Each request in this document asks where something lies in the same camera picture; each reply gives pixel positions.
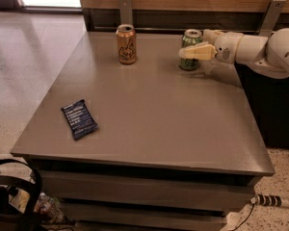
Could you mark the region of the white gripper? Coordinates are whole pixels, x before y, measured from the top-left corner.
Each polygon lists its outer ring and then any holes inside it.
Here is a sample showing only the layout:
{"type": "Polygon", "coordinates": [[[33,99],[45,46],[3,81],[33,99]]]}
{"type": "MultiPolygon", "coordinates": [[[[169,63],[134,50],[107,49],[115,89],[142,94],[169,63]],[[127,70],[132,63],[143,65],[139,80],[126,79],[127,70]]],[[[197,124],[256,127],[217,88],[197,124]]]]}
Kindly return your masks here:
{"type": "Polygon", "coordinates": [[[179,57],[209,61],[216,56],[216,59],[222,63],[233,64],[242,37],[242,33],[224,33],[220,30],[205,29],[203,39],[207,42],[181,48],[179,57]]]}

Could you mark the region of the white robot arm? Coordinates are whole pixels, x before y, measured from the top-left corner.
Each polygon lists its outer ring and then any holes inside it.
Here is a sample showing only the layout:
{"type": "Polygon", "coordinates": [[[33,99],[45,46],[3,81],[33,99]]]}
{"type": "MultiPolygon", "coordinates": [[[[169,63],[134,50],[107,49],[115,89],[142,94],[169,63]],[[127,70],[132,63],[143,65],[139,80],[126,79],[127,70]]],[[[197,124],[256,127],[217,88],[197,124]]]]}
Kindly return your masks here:
{"type": "Polygon", "coordinates": [[[242,64],[254,72],[276,79],[289,77],[289,28],[268,37],[206,29],[204,42],[179,50],[183,59],[242,64]]]}

